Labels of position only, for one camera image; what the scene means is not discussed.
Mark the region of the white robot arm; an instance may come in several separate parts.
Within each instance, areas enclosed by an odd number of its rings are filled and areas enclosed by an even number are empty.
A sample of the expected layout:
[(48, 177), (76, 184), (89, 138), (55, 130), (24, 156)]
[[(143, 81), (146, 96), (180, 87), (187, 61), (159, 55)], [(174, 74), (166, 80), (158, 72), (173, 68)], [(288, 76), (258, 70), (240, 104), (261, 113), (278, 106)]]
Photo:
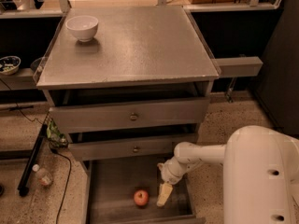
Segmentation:
[(224, 145), (181, 142), (158, 165), (163, 183), (157, 205), (202, 163), (223, 165), (224, 224), (296, 224), (299, 140), (261, 126), (236, 130)]

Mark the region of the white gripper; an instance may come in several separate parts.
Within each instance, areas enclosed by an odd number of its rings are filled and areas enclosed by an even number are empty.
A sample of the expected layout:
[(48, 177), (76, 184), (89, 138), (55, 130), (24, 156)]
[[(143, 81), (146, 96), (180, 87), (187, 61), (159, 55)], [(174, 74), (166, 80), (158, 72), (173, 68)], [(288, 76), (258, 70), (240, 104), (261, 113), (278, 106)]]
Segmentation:
[(176, 185), (184, 176), (184, 167), (177, 160), (170, 159), (165, 163), (157, 163), (157, 168), (161, 172), (162, 180), (165, 183), (159, 187), (156, 205), (163, 207), (172, 193), (172, 185)]

